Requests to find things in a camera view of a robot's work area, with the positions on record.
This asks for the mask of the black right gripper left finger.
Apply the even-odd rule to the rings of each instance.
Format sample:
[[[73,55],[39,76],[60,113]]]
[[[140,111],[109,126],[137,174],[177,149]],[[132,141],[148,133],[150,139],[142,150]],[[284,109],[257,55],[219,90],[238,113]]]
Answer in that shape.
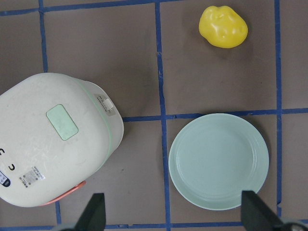
[[[103,231],[106,226],[104,193],[94,193],[73,227],[74,231]]]

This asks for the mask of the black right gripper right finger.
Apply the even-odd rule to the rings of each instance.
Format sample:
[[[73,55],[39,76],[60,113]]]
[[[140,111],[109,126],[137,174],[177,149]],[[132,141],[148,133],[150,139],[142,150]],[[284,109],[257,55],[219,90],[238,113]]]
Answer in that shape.
[[[281,231],[283,222],[254,191],[242,191],[241,223],[246,231]]]

